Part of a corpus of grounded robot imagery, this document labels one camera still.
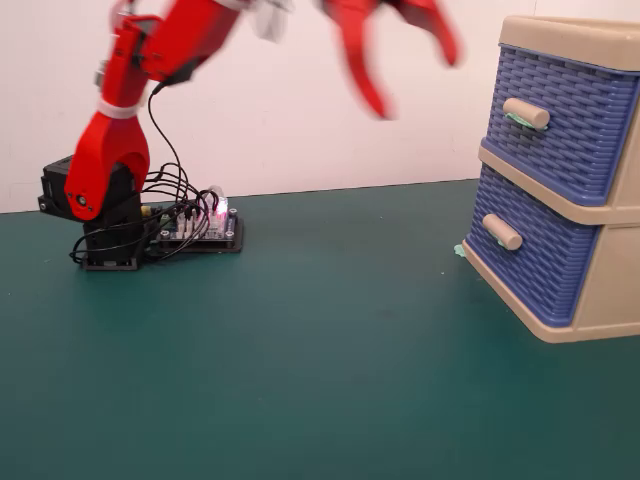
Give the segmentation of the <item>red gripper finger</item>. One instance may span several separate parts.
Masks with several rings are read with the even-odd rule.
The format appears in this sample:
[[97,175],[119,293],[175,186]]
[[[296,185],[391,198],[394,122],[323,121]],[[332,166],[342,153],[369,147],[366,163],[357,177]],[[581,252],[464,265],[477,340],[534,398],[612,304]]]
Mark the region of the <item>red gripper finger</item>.
[[406,23],[427,31],[436,39],[450,66],[458,63],[459,45],[444,10],[434,0],[398,0],[391,4]]
[[342,45],[343,58],[358,94],[381,120],[389,120],[391,112],[368,68],[368,19],[381,4],[380,1],[320,1],[321,10],[334,23]]

